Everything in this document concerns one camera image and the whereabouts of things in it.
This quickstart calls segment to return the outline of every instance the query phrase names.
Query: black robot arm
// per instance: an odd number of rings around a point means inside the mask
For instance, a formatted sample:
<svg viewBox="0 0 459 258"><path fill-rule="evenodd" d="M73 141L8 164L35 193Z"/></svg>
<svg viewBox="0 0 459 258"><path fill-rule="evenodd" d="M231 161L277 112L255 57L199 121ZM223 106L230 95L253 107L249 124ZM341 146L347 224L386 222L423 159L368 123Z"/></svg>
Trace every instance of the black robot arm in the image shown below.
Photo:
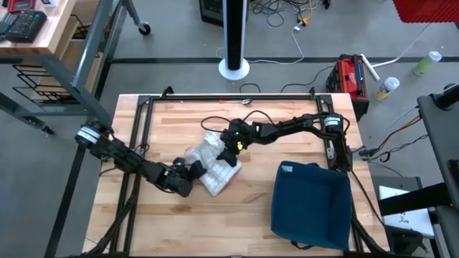
<svg viewBox="0 0 459 258"><path fill-rule="evenodd" d="M183 158L176 158L172 166L147 161L141 153L131 150L115 138L111 128L105 128L97 121L84 124L75 140L84 145L96 158L113 158L115 167L121 171L139 173L162 191L175 192L183 197L187 197L191 192L193 180L206 173L200 161L193 162L189 169Z"/></svg>
<svg viewBox="0 0 459 258"><path fill-rule="evenodd" d="M314 126L320 119L324 121L323 129ZM225 150L217 159L223 159L231 166L236 166L236 155L252 143L266 145L285 135L310 132L320 139L331 141L333 150L332 153L327 153L328 159L332 160L331 169L349 172L352 169L352 153L346 144L344 120L349 126L349 121L336 113L305 114L277 124L253 122L249 125L244 120L234 119L220 136L225 144Z"/></svg>

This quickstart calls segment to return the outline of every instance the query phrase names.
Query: blue fabric bin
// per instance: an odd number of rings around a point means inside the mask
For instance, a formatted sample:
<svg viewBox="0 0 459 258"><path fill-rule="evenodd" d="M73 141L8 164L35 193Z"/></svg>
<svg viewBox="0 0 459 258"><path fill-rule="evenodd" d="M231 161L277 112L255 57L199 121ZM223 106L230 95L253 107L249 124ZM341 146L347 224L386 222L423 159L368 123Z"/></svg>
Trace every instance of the blue fabric bin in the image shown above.
<svg viewBox="0 0 459 258"><path fill-rule="evenodd" d="M351 185L344 173L283 161L275 179L271 230L306 248L348 247Z"/></svg>

